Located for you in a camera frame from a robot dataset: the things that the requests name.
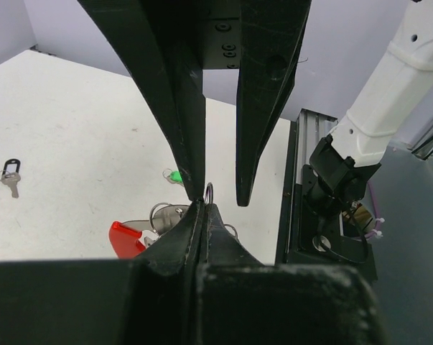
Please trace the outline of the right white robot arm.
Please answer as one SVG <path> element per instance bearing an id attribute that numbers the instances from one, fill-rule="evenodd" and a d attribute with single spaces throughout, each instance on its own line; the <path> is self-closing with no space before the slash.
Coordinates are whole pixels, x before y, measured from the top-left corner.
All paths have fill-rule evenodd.
<path id="1" fill-rule="evenodd" d="M 251 199 L 259 160 L 294 88 L 309 1 L 82 1 L 168 141 L 187 197 L 205 187 L 202 72 L 238 70 L 236 198 Z M 333 215 L 363 197 L 388 143 L 433 86 L 433 1 L 410 1 L 394 38 L 310 163 L 312 209 Z"/>

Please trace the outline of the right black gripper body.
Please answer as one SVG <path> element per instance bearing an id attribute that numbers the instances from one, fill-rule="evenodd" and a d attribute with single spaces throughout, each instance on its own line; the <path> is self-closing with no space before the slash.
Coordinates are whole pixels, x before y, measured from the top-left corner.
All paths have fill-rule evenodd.
<path id="1" fill-rule="evenodd" d="M 198 52 L 203 70 L 239 69 L 240 1 L 198 1 Z"/>

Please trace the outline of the key with green tag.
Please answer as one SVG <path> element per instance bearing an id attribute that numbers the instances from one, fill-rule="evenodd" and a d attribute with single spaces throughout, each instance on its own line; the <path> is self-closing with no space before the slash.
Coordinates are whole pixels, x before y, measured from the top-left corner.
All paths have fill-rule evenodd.
<path id="1" fill-rule="evenodd" d="M 162 176 L 171 184 L 183 185 L 183 181 L 178 170 L 165 169 L 162 172 Z"/>

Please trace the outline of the red-handled metal keyring holder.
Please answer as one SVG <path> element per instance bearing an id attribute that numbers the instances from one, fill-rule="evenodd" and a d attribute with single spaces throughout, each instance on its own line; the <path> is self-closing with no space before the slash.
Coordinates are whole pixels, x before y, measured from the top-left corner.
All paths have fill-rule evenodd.
<path id="1" fill-rule="evenodd" d="M 149 212 L 149 218 L 114 221 L 108 238 L 120 259 L 131 259 L 141 254 L 159 237 L 172 230 L 187 213 L 185 204 L 158 203 Z"/>

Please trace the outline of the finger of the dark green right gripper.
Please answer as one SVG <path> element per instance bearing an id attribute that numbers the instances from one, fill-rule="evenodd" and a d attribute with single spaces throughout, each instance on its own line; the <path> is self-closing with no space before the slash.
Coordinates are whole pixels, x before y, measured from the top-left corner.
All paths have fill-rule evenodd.
<path id="1" fill-rule="evenodd" d="M 259 161 L 294 87 L 310 1 L 242 1 L 236 200 L 249 205 Z"/>
<path id="2" fill-rule="evenodd" d="M 141 91 L 188 198 L 205 188 L 205 97 L 191 1 L 81 1 Z"/>

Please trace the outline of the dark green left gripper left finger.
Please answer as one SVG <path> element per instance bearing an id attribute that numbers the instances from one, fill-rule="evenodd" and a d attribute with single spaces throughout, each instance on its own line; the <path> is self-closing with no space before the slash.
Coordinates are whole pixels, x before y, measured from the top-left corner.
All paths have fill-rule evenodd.
<path id="1" fill-rule="evenodd" d="M 205 216 L 132 259 L 0 262 L 0 344 L 187 344 Z"/>

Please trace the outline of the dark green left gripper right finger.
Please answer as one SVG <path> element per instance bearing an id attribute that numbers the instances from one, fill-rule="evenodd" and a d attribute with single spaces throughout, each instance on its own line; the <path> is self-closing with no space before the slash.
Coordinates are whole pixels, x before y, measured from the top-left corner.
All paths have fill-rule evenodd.
<path id="1" fill-rule="evenodd" d="M 341 264 L 259 264 L 202 208 L 197 269 L 199 344 L 383 344 L 376 297 Z"/>

